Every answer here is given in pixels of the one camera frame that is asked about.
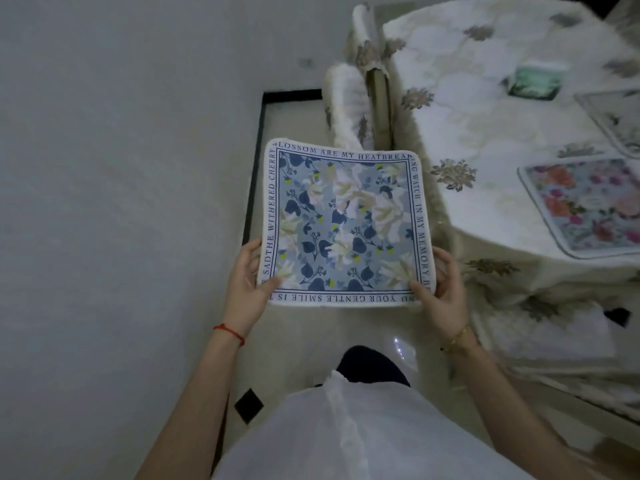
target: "left hand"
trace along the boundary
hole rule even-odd
[[[260,256],[252,258],[252,253],[260,247],[261,243],[262,238],[258,237],[242,246],[227,284],[227,299],[222,322],[244,338],[258,322],[271,293],[282,281],[281,278],[274,276],[260,286],[255,286],[255,274],[260,266]]]

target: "black pants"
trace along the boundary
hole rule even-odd
[[[397,382],[411,387],[404,374],[386,356],[363,345],[350,348],[342,356],[336,371],[349,382]]]

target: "right hand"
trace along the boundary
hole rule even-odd
[[[435,295],[416,280],[409,282],[409,286],[427,309],[442,338],[448,341],[469,323],[467,293],[460,274],[460,266],[453,256],[435,246],[433,255],[443,261],[446,266],[446,271],[436,266]]]

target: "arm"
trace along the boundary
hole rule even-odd
[[[240,250],[227,286],[222,323],[246,337],[258,321],[279,278],[255,286],[259,258],[252,252],[260,239]],[[224,330],[213,333],[204,354],[136,480],[208,479],[211,476],[218,431],[227,403],[229,384],[240,340]]]
[[[433,252],[447,267],[446,273],[438,270],[435,296],[418,282],[410,285],[442,339],[450,342],[469,323],[467,298],[458,263],[444,250]],[[518,395],[473,332],[462,334],[453,361],[498,453],[538,480],[592,479]]]

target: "gold bracelet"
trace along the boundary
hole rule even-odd
[[[450,354],[456,348],[456,345],[458,344],[462,336],[467,332],[467,330],[470,330],[470,329],[471,329],[471,324],[467,323],[465,327],[462,330],[460,330],[456,334],[456,336],[449,341],[449,344],[446,347],[441,348],[440,350],[442,350],[445,354]]]

